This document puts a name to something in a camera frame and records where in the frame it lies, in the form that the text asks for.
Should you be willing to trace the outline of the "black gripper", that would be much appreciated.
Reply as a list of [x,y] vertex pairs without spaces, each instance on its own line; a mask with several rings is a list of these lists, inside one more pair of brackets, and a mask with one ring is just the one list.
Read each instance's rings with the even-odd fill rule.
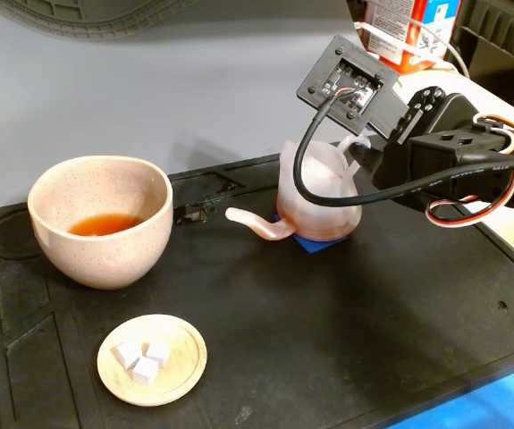
[[[477,110],[461,94],[441,88],[419,90],[392,132],[383,152],[351,145],[349,152],[377,189],[389,189],[463,165],[500,162],[510,137],[500,122],[474,121]],[[395,200],[422,210],[431,199],[462,199],[475,195],[492,202],[510,183],[509,172],[464,176],[425,187]]]

